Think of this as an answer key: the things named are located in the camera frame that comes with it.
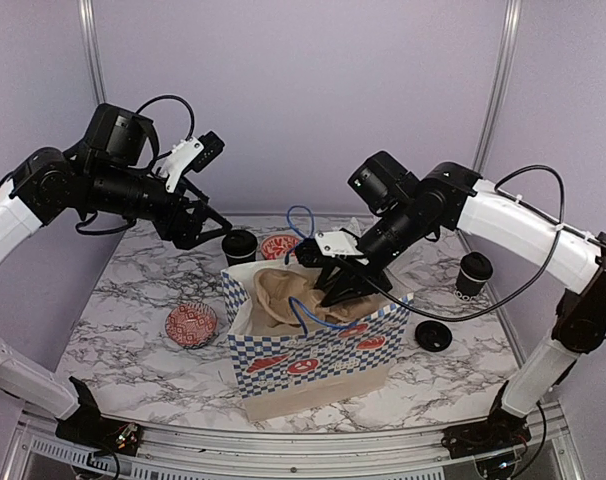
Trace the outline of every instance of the black lid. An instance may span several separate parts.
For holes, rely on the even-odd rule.
[[[231,257],[250,255],[256,251],[258,246],[259,241],[247,230],[232,230],[221,242],[221,248]]]
[[[475,280],[489,280],[494,272],[492,262],[479,252],[468,253],[461,259],[461,270]]]
[[[452,343],[452,332],[442,323],[427,320],[416,326],[414,338],[428,352],[442,352]]]

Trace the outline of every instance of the red bowl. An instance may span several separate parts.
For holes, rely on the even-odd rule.
[[[261,243],[261,253],[266,260],[276,260],[283,258],[297,243],[299,239],[294,235],[272,235]]]
[[[165,331],[182,347],[202,347],[216,332],[216,313],[203,303],[183,303],[168,315]]]

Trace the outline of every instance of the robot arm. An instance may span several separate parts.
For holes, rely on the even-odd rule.
[[[485,238],[539,266],[564,227],[518,199],[499,194],[493,183],[454,163],[443,163],[419,180],[380,152],[348,184],[381,219],[361,238],[318,233],[295,249],[301,264],[322,268],[315,287],[325,292],[325,306],[389,291],[385,267],[419,239],[431,234],[438,239],[441,227]],[[561,229],[547,271],[566,288],[556,324],[501,388],[486,420],[445,430],[443,446],[453,458],[509,447],[519,443],[519,437],[529,440],[525,419],[536,402],[565,378],[581,354],[603,342],[606,234],[595,238]]]
[[[122,215],[128,225],[150,220],[163,240],[180,249],[227,233],[232,225],[184,178],[189,170],[205,168],[223,150],[223,142],[213,132],[181,142],[155,175],[150,168],[133,168],[146,138],[159,159],[150,119],[103,104],[74,147],[65,153],[42,148],[30,155],[0,184],[0,264],[66,208],[76,209],[83,220],[97,212]],[[188,198],[188,192],[196,198]],[[202,232],[208,218],[220,228]],[[137,425],[103,417],[83,382],[53,374],[1,338],[0,389],[50,412],[59,422],[61,438],[136,453],[141,434]]]

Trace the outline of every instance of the lavender wall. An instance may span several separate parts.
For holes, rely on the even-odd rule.
[[[423,175],[471,165],[496,65],[495,0],[96,2],[110,100],[193,103],[224,154],[196,178],[225,211],[362,211],[346,181],[387,149]],[[180,105],[149,111],[168,147]]]
[[[549,164],[565,179],[567,221],[606,231],[606,0],[524,2],[518,37],[486,176]],[[535,175],[514,185],[511,191],[556,212],[550,179]],[[502,295],[533,273],[504,251],[478,245],[495,263]],[[561,294],[548,278],[508,305],[528,352],[554,322]],[[606,479],[606,344],[579,362],[560,398],[586,477]]]
[[[0,2],[0,178],[85,131],[93,101],[75,2]],[[81,238],[73,213],[0,267],[0,336],[55,368],[115,239]],[[0,393],[0,467],[21,402]]]

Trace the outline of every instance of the white marble table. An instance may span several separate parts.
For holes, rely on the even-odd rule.
[[[284,217],[231,217],[262,240],[288,231]],[[346,218],[317,219],[317,229]],[[369,219],[360,220],[363,225]],[[306,221],[297,219],[302,228]],[[415,294],[415,305],[461,315],[488,304],[464,303],[453,294],[458,238],[421,241],[394,264],[393,272]],[[356,432],[400,429],[486,415],[496,391],[516,370],[495,315],[451,324],[453,344],[441,353],[420,349],[413,315],[406,343],[384,388],[362,397],[286,417],[250,423],[245,417],[227,346],[227,319],[220,288],[225,268],[220,239],[192,251],[162,242],[141,223],[129,231],[76,325],[58,371],[87,382],[105,413],[133,420],[216,430]],[[202,301],[219,318],[218,336],[200,350],[184,350],[165,334],[177,305]]]

